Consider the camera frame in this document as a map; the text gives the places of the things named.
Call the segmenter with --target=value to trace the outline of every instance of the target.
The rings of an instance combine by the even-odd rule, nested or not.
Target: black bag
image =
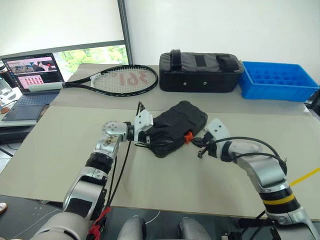
[[[172,50],[160,56],[159,85],[168,92],[227,93],[243,72],[232,54]]]
[[[147,143],[156,157],[164,158],[196,135],[207,124],[207,119],[205,112],[188,101],[181,101],[154,118],[153,127],[140,132],[139,142]]]

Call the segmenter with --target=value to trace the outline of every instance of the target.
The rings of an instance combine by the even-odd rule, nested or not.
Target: laptop screen
[[[29,85],[63,82],[54,55],[37,55],[3,58],[3,64],[22,93],[29,93]]]

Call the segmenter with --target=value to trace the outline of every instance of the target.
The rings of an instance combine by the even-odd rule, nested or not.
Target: yellow cable
[[[304,180],[306,180],[307,178],[311,177],[312,175],[316,174],[317,172],[320,171],[320,167],[312,170],[311,172],[307,173],[306,175],[302,176],[302,177],[299,177],[298,179],[294,180],[292,183],[290,183],[290,186],[294,186]]]

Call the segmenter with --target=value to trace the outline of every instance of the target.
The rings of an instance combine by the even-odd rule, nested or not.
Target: racket handle
[[[57,90],[57,89],[63,89],[64,86],[65,86],[65,83],[62,81],[50,82],[50,83],[44,83],[44,84],[30,85],[29,90],[30,92]]]

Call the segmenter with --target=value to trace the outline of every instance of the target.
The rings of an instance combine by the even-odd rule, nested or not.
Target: blue container
[[[244,61],[239,84],[245,99],[305,102],[319,86],[298,64]]]

